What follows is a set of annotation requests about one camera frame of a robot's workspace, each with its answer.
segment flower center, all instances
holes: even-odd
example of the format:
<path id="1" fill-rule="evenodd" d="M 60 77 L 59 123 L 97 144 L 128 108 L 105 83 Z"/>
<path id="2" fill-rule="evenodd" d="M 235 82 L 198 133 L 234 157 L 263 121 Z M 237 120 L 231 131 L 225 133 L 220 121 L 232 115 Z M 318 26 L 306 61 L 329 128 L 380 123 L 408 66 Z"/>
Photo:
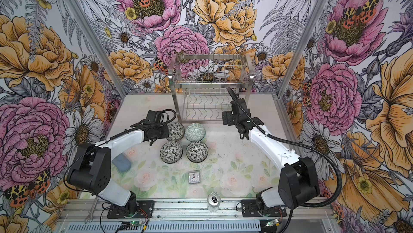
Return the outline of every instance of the flower center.
<path id="1" fill-rule="evenodd" d="M 91 95 L 93 93 L 92 85 L 86 84 L 85 85 L 85 92 L 86 92 L 86 94 Z"/>
<path id="2" fill-rule="evenodd" d="M 49 148 L 49 140 L 44 135 L 30 137 L 26 139 L 26 141 L 27 148 L 20 151 L 20 153 L 26 157 L 29 157 L 32 154 L 36 154 L 38 157 L 43 157 L 43 154 Z"/>
<path id="3" fill-rule="evenodd" d="M 213 81 L 214 80 L 214 75 L 212 73 L 206 73 L 206 74 L 202 74 L 201 76 L 198 77 L 199 81 Z"/>
<path id="4" fill-rule="evenodd" d="M 134 4 L 133 8 L 136 10 L 136 15 L 138 18 L 143 19 L 144 17 L 150 17 L 152 15 L 163 15 L 165 10 L 165 4 L 162 0 L 150 0 L 150 4 L 147 7 L 142 7 L 140 4 Z"/>
<path id="5" fill-rule="evenodd" d="M 412 226 L 403 219 L 397 219 L 394 225 L 399 233 L 413 233 Z"/>
<path id="6" fill-rule="evenodd" d="M 361 36 L 363 35 L 363 29 L 365 23 L 359 22 L 352 25 L 350 28 L 344 28 L 343 23 L 345 19 L 340 19 L 337 26 L 333 30 L 333 37 L 337 37 L 340 40 L 343 40 L 346 45 L 349 47 L 352 44 L 359 42 Z"/>
<path id="7" fill-rule="evenodd" d="M 76 143 L 78 145 L 85 143 L 88 140 L 88 135 L 89 135 L 88 127 L 82 124 L 81 126 L 79 126 L 79 129 L 76 133 L 76 137 L 75 137 Z"/>
<path id="8" fill-rule="evenodd" d="M 327 154 L 328 153 L 328 145 L 325 139 L 321 136 L 316 136 L 314 138 L 314 148 L 321 153 Z"/>
<path id="9" fill-rule="evenodd" d="M 314 41 L 314 39 L 311 38 L 311 39 L 308 41 L 308 43 L 307 43 L 307 48 L 308 48 L 308 49 L 312 48 L 312 47 L 314 46 L 315 42 L 316 42 L 316 41 Z"/>
<path id="10" fill-rule="evenodd" d="M 90 67 L 94 72 L 97 72 L 99 70 L 99 65 L 96 62 L 92 62 L 90 64 Z"/>
<path id="11" fill-rule="evenodd" d="M 67 203 L 67 199 L 69 199 L 69 191 L 68 190 L 66 190 L 66 191 L 64 191 L 63 193 L 61 193 L 60 195 L 59 195 L 59 198 L 58 198 L 58 201 L 57 201 L 57 203 L 58 204 L 66 204 Z"/>
<path id="12" fill-rule="evenodd" d="M 127 43 L 129 41 L 128 34 L 121 34 L 121 40 L 122 42 Z"/>
<path id="13" fill-rule="evenodd" d="M 267 54 L 266 53 L 260 53 L 257 57 L 258 57 L 259 61 L 262 61 L 262 60 L 265 60 L 267 58 Z"/>
<path id="14" fill-rule="evenodd" d="M 321 99 L 320 99 L 320 101 L 318 102 L 318 104 L 319 104 L 320 107 L 321 107 L 321 110 L 323 110 L 323 111 L 328 111 L 328 110 L 330 110 L 330 107 L 333 105 L 330 100 L 331 100 L 331 95 L 327 95 L 326 92 L 325 92 L 325 90 L 324 90 L 324 91 L 321 93 Z"/>

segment black wire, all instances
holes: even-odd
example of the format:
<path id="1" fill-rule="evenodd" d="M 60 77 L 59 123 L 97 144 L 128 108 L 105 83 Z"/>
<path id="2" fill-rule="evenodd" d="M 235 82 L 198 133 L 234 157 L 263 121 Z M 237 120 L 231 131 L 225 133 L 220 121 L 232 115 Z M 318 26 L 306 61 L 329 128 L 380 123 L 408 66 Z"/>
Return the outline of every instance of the black wire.
<path id="1" fill-rule="evenodd" d="M 257 125 L 254 122 L 254 120 L 251 118 L 251 116 L 247 113 L 247 111 L 240 105 L 235 92 L 230 87 L 227 88 L 227 90 L 228 90 L 228 93 L 230 94 L 231 98 L 234 100 L 235 104 L 242 110 L 242 112 L 244 112 L 244 114 L 248 117 L 248 119 L 258 128 L 258 130 L 260 132 L 262 132 L 263 134 L 266 134 L 266 131 L 264 131 L 259 125 Z M 341 193 L 341 188 L 342 188 L 342 185 L 343 185 L 343 181 L 342 181 L 341 172 L 338 169 L 338 166 L 333 162 L 333 160 L 330 157 L 328 157 L 324 153 L 319 152 L 318 150 L 316 150 L 314 148 L 311 148 L 310 146 L 307 146 L 307 145 L 302 144 L 302 143 L 296 143 L 296 142 L 292 142 L 292 141 L 289 141 L 289 140 L 281 139 L 281 138 L 275 137 L 271 134 L 266 134 L 266 136 L 273 139 L 273 140 L 276 140 L 278 142 L 285 143 L 285 144 L 290 144 L 290 145 L 295 145 L 295 146 L 298 146 L 298 147 L 301 147 L 301 148 L 304 148 L 304 149 L 309 149 L 309 150 L 319 154 L 321 157 L 323 157 L 325 160 L 327 160 L 328 163 L 330 163 L 330 165 L 332 166 L 334 172 L 336 173 L 337 188 L 336 188 L 336 191 L 334 192 L 334 194 L 330 198 L 328 198 L 327 200 L 325 200 L 323 202 L 318 202 L 318 203 L 307 203 L 306 202 L 306 203 L 302 204 L 301 206 L 309 207 L 309 208 L 319 208 L 319 207 L 329 205 L 337 199 L 337 197 Z"/>
<path id="2" fill-rule="evenodd" d="M 278 233 L 284 233 L 284 232 L 286 231 L 288 225 L 290 224 L 291 218 L 292 218 L 292 212 L 293 212 L 293 210 L 290 210 L 290 214 L 288 215 L 288 219 L 287 219 L 287 221 L 286 221 L 286 223 L 285 223 L 285 226 L 284 226 L 284 227 L 282 228 L 282 230 L 281 230 L 280 232 L 278 232 Z"/>
<path id="3" fill-rule="evenodd" d="M 242 208 L 240 208 L 241 210 L 238 210 L 238 205 L 240 204 L 240 202 L 239 203 L 237 203 L 237 205 L 235 206 L 235 210 L 236 211 L 242 211 Z"/>

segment yellow flower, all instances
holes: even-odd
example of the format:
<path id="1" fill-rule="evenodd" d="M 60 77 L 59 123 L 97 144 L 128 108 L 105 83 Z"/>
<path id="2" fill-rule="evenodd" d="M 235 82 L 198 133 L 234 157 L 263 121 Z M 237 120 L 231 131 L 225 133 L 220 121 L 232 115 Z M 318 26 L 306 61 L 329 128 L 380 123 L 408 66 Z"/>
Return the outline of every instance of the yellow flower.
<path id="1" fill-rule="evenodd" d="M 337 23 L 335 22 L 335 20 L 332 20 L 327 24 L 327 27 L 325 28 L 325 31 L 328 34 L 331 34 L 331 33 L 333 33 L 333 30 L 336 26 L 337 26 Z"/>
<path id="2" fill-rule="evenodd" d="M 110 32 L 108 27 L 105 27 L 105 33 L 107 34 L 108 37 L 112 38 L 112 32 Z"/>
<path id="3" fill-rule="evenodd" d="M 67 183 L 70 188 L 76 189 L 75 186 Z M 61 208 L 65 207 L 69 199 L 76 199 L 77 192 L 73 191 L 65 186 L 63 179 L 60 180 L 59 184 L 49 191 L 46 195 L 46 199 L 49 201 L 47 205 L 44 205 L 42 210 L 53 213 Z"/>
<path id="4" fill-rule="evenodd" d="M 48 9 L 52 8 L 52 5 L 50 3 L 48 3 L 46 0 L 37 0 L 37 1 L 39 2 L 39 5 L 42 8 L 48 8 Z"/>
<path id="5" fill-rule="evenodd" d="M 82 70 L 76 71 L 75 78 L 69 78 L 64 81 L 62 90 L 59 91 L 60 106 L 63 109 L 80 109 L 84 112 L 87 106 L 95 108 L 95 115 L 100 120 L 105 118 L 105 98 L 103 87 L 96 80 L 86 65 Z"/>
<path id="6" fill-rule="evenodd" d="M 72 54 L 52 28 L 41 24 L 39 47 L 29 60 L 30 41 L 24 17 L 0 15 L 0 78 L 12 78 L 9 87 L 20 84 L 25 76 L 43 82 L 47 91 L 60 86 L 62 80 L 73 75 Z"/>
<path id="7" fill-rule="evenodd" d="M 371 194 L 373 192 L 373 184 L 371 184 L 369 179 L 361 176 L 357 182 L 357 189 L 363 194 Z"/>
<path id="8" fill-rule="evenodd" d="M 342 174 L 343 188 L 338 203 L 354 212 L 363 206 L 361 217 L 369 221 L 383 209 L 388 209 L 390 216 L 384 222 L 385 226 L 390 226 L 397 220 L 398 211 L 409 208 L 405 196 L 391 186 L 395 183 L 388 171 L 380 169 L 383 159 L 379 155 L 379 149 L 362 132 L 348 131 L 343 137 L 343 151 L 337 155 L 345 171 Z M 395 180 L 396 184 L 403 184 L 399 179 Z M 334 192 L 337 177 L 327 180 L 325 184 Z"/>
<path id="9" fill-rule="evenodd" d="M 374 92 L 384 99 L 383 108 L 374 120 L 366 120 L 372 139 L 380 145 L 380 157 L 389 169 L 406 178 L 413 169 L 413 49 L 389 64 L 382 65 L 381 88 Z"/>
<path id="10" fill-rule="evenodd" d="M 240 46 L 246 38 L 254 34 L 257 10 L 250 6 L 229 15 L 236 4 L 242 0 L 195 0 L 194 12 L 203 20 L 199 23 L 211 24 L 215 30 L 215 43 Z"/>
<path id="11" fill-rule="evenodd" d="M 27 233 L 28 219 L 20 215 L 14 216 L 13 220 L 8 215 L 0 215 L 0 232 L 5 233 Z"/>
<path id="12" fill-rule="evenodd" d="M 128 7 L 125 11 L 125 15 L 129 20 L 137 19 L 136 11 L 134 8 Z"/>
<path id="13" fill-rule="evenodd" d="M 270 58 L 268 61 L 271 65 L 264 66 L 262 68 L 262 78 L 264 80 L 271 79 L 272 81 L 277 80 L 278 78 L 282 78 L 287 70 L 288 65 L 291 62 L 291 58 L 293 56 L 293 51 L 284 54 L 279 54 Z M 294 70 L 294 74 L 292 75 L 290 85 L 293 89 L 298 90 L 302 82 L 304 81 L 304 66 L 305 60 L 304 57 L 301 56 L 300 62 L 297 65 L 297 68 Z"/>
<path id="14" fill-rule="evenodd" d="M 298 137 L 303 129 L 303 111 L 302 104 L 298 101 L 287 103 L 287 114 L 294 128 L 295 136 Z"/>
<path id="15" fill-rule="evenodd" d="M 119 78 L 121 78 L 121 81 L 129 78 L 138 83 L 142 79 L 153 76 L 151 64 L 132 51 L 113 51 L 109 54 L 109 60 Z M 110 79 L 106 71 L 104 72 L 104 76 L 107 80 Z"/>

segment pink peony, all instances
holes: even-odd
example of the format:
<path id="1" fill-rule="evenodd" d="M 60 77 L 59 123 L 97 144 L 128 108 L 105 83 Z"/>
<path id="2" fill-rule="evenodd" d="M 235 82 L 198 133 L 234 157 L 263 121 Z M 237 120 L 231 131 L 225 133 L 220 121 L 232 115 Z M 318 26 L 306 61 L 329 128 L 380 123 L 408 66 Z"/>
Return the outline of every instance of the pink peony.
<path id="1" fill-rule="evenodd" d="M 328 127 L 332 135 L 340 135 L 359 115 L 361 95 L 357 91 L 357 77 L 345 64 L 323 64 L 312 80 L 309 121 L 317 120 Z"/>
<path id="2" fill-rule="evenodd" d="M 180 0 L 151 0 L 151 5 L 148 7 L 134 5 L 133 0 L 116 1 L 120 2 L 118 9 L 121 12 L 127 11 L 125 19 L 130 20 L 134 28 L 132 30 L 137 35 L 166 29 L 170 25 L 177 24 L 180 19 Z"/>
<path id="3" fill-rule="evenodd" d="M 356 22 L 344 28 L 343 12 L 346 8 L 358 9 L 368 0 L 338 0 L 333 13 L 328 15 L 324 36 L 318 41 L 318 50 L 339 62 L 354 66 L 371 55 L 380 45 L 386 33 L 380 33 L 387 8 L 382 9 L 383 0 L 375 7 L 376 14 L 366 23 Z"/>
<path id="4" fill-rule="evenodd" d="M 66 163 L 69 120 L 55 104 L 26 97 L 0 106 L 0 186 L 28 185 L 46 169 L 55 176 Z"/>
<path id="5" fill-rule="evenodd" d="M 209 54 L 208 42 L 204 36 L 181 25 L 168 28 L 162 36 L 155 39 L 154 44 L 158 49 L 158 58 L 168 67 L 173 54 Z M 191 65 L 181 68 L 184 78 L 199 65 L 207 65 L 208 60 L 188 60 L 186 64 Z"/>

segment stainless steel dish rack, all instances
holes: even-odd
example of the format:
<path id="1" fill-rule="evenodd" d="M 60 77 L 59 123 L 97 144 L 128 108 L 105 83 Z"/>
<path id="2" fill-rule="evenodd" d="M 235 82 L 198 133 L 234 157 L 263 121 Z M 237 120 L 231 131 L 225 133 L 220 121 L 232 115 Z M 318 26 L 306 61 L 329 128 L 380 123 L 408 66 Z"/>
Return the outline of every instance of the stainless steel dish rack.
<path id="1" fill-rule="evenodd" d="M 180 123 L 221 121 L 222 111 L 231 110 L 228 87 L 245 88 L 248 103 L 254 68 L 249 55 L 176 54 L 172 56 L 168 78 Z M 183 91 L 182 112 L 176 89 Z"/>

